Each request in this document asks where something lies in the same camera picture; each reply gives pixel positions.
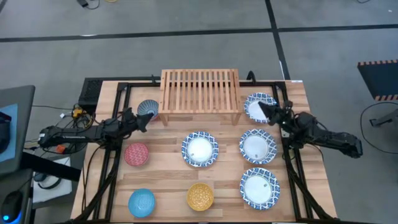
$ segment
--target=yellow connector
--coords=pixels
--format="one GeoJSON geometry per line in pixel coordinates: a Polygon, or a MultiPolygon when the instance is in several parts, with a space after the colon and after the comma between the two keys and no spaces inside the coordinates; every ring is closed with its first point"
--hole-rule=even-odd
{"type": "Polygon", "coordinates": [[[75,118],[80,117],[83,114],[83,112],[84,112],[83,109],[79,109],[79,108],[74,109],[72,112],[72,118],[75,119],[75,118]]]}

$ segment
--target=gray floor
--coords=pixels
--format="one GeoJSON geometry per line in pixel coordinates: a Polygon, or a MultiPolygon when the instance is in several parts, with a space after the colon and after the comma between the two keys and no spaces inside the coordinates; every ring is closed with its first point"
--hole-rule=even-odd
{"type": "MultiPolygon", "coordinates": [[[[279,27],[353,26],[398,23],[398,2],[372,0],[272,0],[279,27]]],[[[175,30],[270,27],[260,0],[101,1],[97,10],[75,1],[8,0],[0,13],[0,38],[117,34],[175,30]]],[[[356,63],[398,58],[398,30],[282,33],[290,76],[303,80],[312,113],[329,129],[360,136],[359,116],[374,103],[356,63]]],[[[135,39],[0,43],[0,88],[33,84],[35,104],[70,107],[85,77],[160,75],[163,68],[238,68],[241,78],[280,80],[272,34],[228,34],[135,39]]],[[[369,110],[365,119],[393,106],[369,110]]],[[[56,123],[61,111],[34,108],[28,138],[56,123]]],[[[379,147],[398,152],[393,124],[379,129],[364,123],[379,147]]],[[[364,156],[350,159],[323,149],[333,200],[343,220],[396,223],[398,156],[363,142],[364,156]]],[[[81,166],[82,154],[73,158],[81,166]]],[[[36,223],[68,219],[73,196],[37,211],[36,223]]]]}

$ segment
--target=red bowl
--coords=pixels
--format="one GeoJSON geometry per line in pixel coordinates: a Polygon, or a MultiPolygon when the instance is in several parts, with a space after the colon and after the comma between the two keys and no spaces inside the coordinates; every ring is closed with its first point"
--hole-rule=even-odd
{"type": "Polygon", "coordinates": [[[148,148],[143,143],[129,145],[124,151],[124,160],[130,166],[142,166],[149,157],[148,148]]]}

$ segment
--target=white paper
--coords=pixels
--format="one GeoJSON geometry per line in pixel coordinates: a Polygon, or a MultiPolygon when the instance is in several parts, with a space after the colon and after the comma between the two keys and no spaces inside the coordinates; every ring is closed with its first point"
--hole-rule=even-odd
{"type": "MultiPolygon", "coordinates": [[[[69,157],[58,159],[54,162],[70,166],[69,157]]],[[[57,180],[58,177],[48,176],[45,181],[41,183],[41,186],[48,186],[56,182],[57,180]]],[[[70,192],[72,192],[72,182],[70,180],[62,179],[58,186],[49,190],[41,189],[38,183],[36,181],[33,181],[33,203],[45,202],[56,197],[70,194],[70,192]]]]}

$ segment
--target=black floor stripe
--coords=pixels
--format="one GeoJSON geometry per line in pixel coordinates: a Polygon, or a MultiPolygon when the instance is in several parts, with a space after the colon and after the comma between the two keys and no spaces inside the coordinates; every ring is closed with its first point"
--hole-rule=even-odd
{"type": "Polygon", "coordinates": [[[55,40],[96,40],[96,39],[122,39],[137,37],[174,37],[187,35],[216,35],[216,34],[259,34],[272,32],[270,28],[263,29],[221,29],[221,30],[189,30],[172,32],[145,32],[130,34],[98,34],[98,35],[69,35],[58,37],[10,37],[0,38],[0,42],[37,42],[55,40]]]}
{"type": "Polygon", "coordinates": [[[6,5],[6,3],[7,3],[7,0],[2,0],[0,2],[0,13],[1,13],[2,9],[4,9],[4,6],[6,5]]]}
{"type": "Polygon", "coordinates": [[[278,53],[279,61],[282,64],[282,73],[286,80],[290,80],[290,74],[289,74],[289,70],[287,69],[286,58],[285,58],[284,50],[282,47],[282,42],[280,41],[278,28],[276,26],[276,20],[275,20],[274,11],[272,10],[271,0],[265,0],[265,1],[266,1],[267,11],[268,11],[268,16],[269,16],[269,21],[271,22],[272,35],[274,36],[276,51],[278,53]]]}
{"type": "Polygon", "coordinates": [[[338,30],[369,30],[369,29],[397,29],[398,24],[363,25],[363,26],[327,26],[327,27],[291,27],[278,28],[279,32],[314,32],[338,30]]]}

